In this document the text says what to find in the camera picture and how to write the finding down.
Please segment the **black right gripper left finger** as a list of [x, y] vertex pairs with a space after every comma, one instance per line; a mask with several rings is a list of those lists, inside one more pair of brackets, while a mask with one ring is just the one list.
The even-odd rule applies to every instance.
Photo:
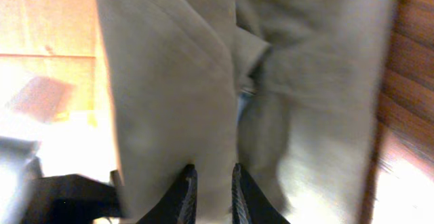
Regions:
[[137, 224], [195, 224], [197, 171], [188, 164], [159, 202]]

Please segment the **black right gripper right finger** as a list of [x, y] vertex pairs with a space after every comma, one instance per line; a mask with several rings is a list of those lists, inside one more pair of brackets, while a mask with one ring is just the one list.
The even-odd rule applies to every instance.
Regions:
[[241, 164], [235, 164], [233, 169], [231, 191], [233, 224], [290, 224]]

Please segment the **light khaki green shorts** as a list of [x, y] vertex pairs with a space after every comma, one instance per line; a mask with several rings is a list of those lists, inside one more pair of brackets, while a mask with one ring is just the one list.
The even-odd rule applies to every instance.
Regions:
[[397, 0], [96, 0], [121, 203], [143, 217], [187, 164], [227, 223], [235, 164], [292, 223], [357, 223]]

